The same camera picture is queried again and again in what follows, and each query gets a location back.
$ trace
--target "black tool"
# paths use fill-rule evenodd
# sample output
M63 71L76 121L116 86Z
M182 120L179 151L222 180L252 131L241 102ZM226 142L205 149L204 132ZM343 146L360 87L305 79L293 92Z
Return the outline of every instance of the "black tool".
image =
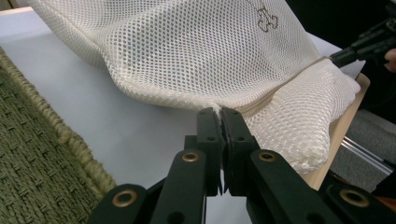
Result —
M205 223L206 197L227 189L247 198L254 224L396 223L396 215L362 189L335 185L320 197L281 155L260 149L239 112L223 108L220 116L201 110L197 135L186 136L168 176L150 189L115 187L88 223Z
M388 62L384 58L385 54L396 48L396 4L391 1L386 10L389 14L387 20L359 35L358 40L350 47L330 56L336 66L343 67L356 60L375 60L377 64Z

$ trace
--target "brass screw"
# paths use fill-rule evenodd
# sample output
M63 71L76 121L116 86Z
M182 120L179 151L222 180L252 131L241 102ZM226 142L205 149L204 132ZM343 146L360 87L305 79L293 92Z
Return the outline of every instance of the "brass screw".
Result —
M126 207L136 201L137 193L132 189L125 189L113 197L113 204L117 207Z
M188 153L183 154L182 159L183 159L183 161L198 161L199 156L196 153L188 152Z
M275 161L276 155L271 152L262 152L259 154L259 158L262 161Z
M353 189L341 189L340 196L347 203L358 207L367 207L370 204L369 200L364 195Z

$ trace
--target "white table surface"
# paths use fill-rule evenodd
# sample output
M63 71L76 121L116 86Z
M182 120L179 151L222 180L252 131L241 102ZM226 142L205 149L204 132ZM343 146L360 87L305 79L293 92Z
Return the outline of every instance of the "white table surface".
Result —
M311 36L322 55L339 50ZM149 188L166 177L195 112L124 95L107 71L83 62L29 7L0 12L0 47L64 122L81 135L117 184ZM344 68L356 77L363 63ZM208 198L206 223L250 223L245 198Z

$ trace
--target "woven texture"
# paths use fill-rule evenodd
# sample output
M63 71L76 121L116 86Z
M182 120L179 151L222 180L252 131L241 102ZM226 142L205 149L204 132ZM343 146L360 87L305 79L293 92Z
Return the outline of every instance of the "woven texture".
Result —
M299 173L327 160L329 125L359 90L320 60L283 0L28 2L127 95L178 108L237 109L261 147L281 152Z
M0 49L0 223L86 223L114 186Z

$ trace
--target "white mesh bag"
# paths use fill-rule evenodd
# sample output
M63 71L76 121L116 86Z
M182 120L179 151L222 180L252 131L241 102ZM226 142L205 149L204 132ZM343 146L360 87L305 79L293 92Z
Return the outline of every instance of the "white mesh bag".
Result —
M149 104L241 111L299 173L359 85L321 59L283 0L28 0L71 50Z

